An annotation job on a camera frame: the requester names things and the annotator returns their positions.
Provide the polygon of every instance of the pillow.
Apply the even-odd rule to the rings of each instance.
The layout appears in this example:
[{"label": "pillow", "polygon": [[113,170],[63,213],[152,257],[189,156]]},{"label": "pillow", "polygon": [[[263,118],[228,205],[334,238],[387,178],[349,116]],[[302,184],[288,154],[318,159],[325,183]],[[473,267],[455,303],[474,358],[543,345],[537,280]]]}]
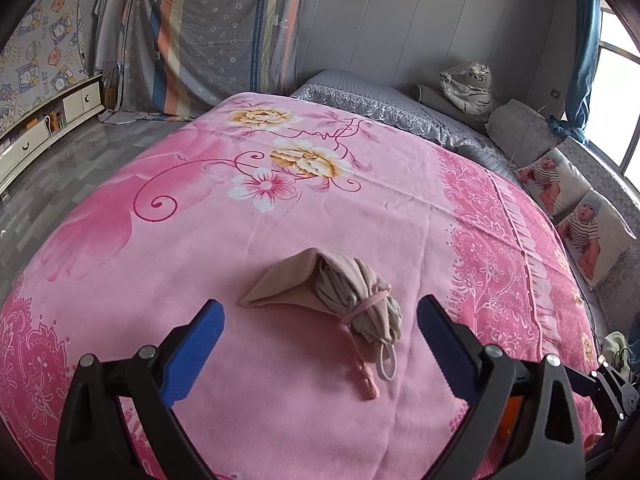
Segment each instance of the pillow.
[{"label": "pillow", "polygon": [[591,189],[556,227],[591,288],[607,277],[636,237],[611,202]]},{"label": "pillow", "polygon": [[472,128],[476,132],[486,135],[484,124],[481,123],[481,121],[476,121],[460,110],[460,108],[456,108],[451,101],[444,97],[442,92],[425,85],[415,84],[411,88],[411,97],[427,108],[445,114],[457,120],[459,123]]},{"label": "pillow", "polygon": [[557,148],[516,170],[516,176],[549,216],[571,211],[591,189],[591,184]]},{"label": "pillow", "polygon": [[562,141],[542,115],[514,99],[494,110],[486,130],[516,168],[531,164]]}]

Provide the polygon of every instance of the cartoon wall sticker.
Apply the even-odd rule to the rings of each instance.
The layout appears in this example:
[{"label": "cartoon wall sticker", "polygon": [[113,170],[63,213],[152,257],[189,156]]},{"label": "cartoon wall sticker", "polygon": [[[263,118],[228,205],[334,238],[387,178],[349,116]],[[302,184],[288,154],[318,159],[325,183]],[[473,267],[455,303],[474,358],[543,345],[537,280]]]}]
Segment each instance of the cartoon wall sticker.
[{"label": "cartoon wall sticker", "polygon": [[46,99],[42,96],[38,97],[34,102],[33,102],[33,106],[31,107],[31,110],[37,108],[38,106],[40,106],[41,104],[44,104],[46,102]]},{"label": "cartoon wall sticker", "polygon": [[4,132],[7,129],[9,119],[9,105],[0,107],[0,132]]},{"label": "cartoon wall sticker", "polygon": [[29,61],[33,61],[38,57],[40,53],[40,42],[39,41],[31,41],[29,46],[27,47],[27,52],[24,53],[24,57]]},{"label": "cartoon wall sticker", "polygon": [[73,84],[76,84],[76,78],[74,77],[74,73],[71,72],[66,65],[63,65],[51,80],[51,86],[53,86],[53,91],[56,94]]},{"label": "cartoon wall sticker", "polygon": [[51,4],[51,10],[53,10],[53,12],[59,12],[60,9],[64,7],[64,5],[65,5],[65,0],[53,0]]},{"label": "cartoon wall sticker", "polygon": [[60,18],[49,27],[51,39],[55,45],[64,40],[66,35],[73,30],[73,24],[68,14],[63,14]]},{"label": "cartoon wall sticker", "polygon": [[11,88],[10,84],[5,83],[3,85],[0,85],[0,100],[1,101],[10,101],[14,97],[16,97],[17,94],[18,94],[18,91],[14,90],[13,88]]},{"label": "cartoon wall sticker", "polygon": [[9,41],[6,42],[4,49],[2,49],[2,54],[0,54],[0,76],[4,73],[4,67],[6,67],[7,61],[9,61],[9,54],[11,54],[11,49],[14,47],[15,36],[12,34],[9,38]]},{"label": "cartoon wall sticker", "polygon": [[22,36],[27,32],[31,32],[32,30],[39,28],[41,20],[42,4],[37,4],[36,6],[31,7],[31,9],[29,9],[20,20],[20,25],[18,25],[18,36]]},{"label": "cartoon wall sticker", "polygon": [[0,107],[0,132],[7,131],[14,124],[16,99]]},{"label": "cartoon wall sticker", "polygon": [[53,50],[49,52],[47,63],[49,63],[51,66],[58,66],[58,62],[60,61],[61,57],[62,52],[60,52],[60,49],[58,47],[54,47]]},{"label": "cartoon wall sticker", "polygon": [[38,60],[31,61],[18,69],[18,86],[20,93],[31,90],[40,84],[40,67]]}]

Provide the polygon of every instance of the drawer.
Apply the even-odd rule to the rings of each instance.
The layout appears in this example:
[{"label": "drawer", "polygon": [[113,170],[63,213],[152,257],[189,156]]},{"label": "drawer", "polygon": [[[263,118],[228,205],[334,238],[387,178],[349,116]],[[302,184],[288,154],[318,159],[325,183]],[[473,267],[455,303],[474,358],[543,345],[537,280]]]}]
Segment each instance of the drawer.
[{"label": "drawer", "polygon": [[66,124],[69,124],[71,121],[84,114],[81,91],[74,92],[73,94],[66,96],[62,99],[62,104],[65,107]]},{"label": "drawer", "polygon": [[48,117],[36,124],[31,130],[24,132],[0,155],[0,182],[50,136]]},{"label": "drawer", "polygon": [[100,83],[91,83],[82,90],[82,108],[85,112],[93,110],[100,104]]}]

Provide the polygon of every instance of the white wall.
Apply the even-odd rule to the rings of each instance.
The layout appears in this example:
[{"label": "white wall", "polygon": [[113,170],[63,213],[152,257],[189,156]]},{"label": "white wall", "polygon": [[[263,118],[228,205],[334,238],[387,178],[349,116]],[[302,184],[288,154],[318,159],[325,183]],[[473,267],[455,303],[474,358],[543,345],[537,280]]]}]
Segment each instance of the white wall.
[{"label": "white wall", "polygon": [[[556,0],[545,49],[531,83],[525,103],[534,110],[541,110],[545,117],[558,119],[564,112],[564,98],[574,68],[575,51],[575,0]],[[551,91],[561,92],[559,99],[551,97]]]},{"label": "white wall", "polygon": [[305,0],[300,81],[341,68],[403,89],[437,84],[441,70],[480,59],[491,67],[501,100],[524,101],[554,1]]}]

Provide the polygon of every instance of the screw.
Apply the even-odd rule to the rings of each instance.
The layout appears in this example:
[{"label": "screw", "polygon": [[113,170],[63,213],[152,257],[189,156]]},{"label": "screw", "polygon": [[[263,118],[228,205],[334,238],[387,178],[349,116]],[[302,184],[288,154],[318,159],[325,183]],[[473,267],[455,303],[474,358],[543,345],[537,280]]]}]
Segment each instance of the screw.
[{"label": "screw", "polygon": [[500,348],[498,345],[485,346],[484,353],[487,354],[489,357],[493,357],[495,359],[497,359],[498,357],[502,357],[502,355],[504,354],[504,352],[502,351],[502,348]]},{"label": "screw", "polygon": [[557,355],[549,354],[546,356],[546,362],[552,366],[560,366],[560,358]]},{"label": "screw", "polygon": [[81,367],[88,368],[92,364],[94,364],[94,356],[93,356],[93,354],[84,354],[80,358],[80,366]]},{"label": "screw", "polygon": [[151,359],[154,355],[156,355],[157,348],[153,345],[145,345],[140,350],[138,350],[138,355],[142,359]]}]

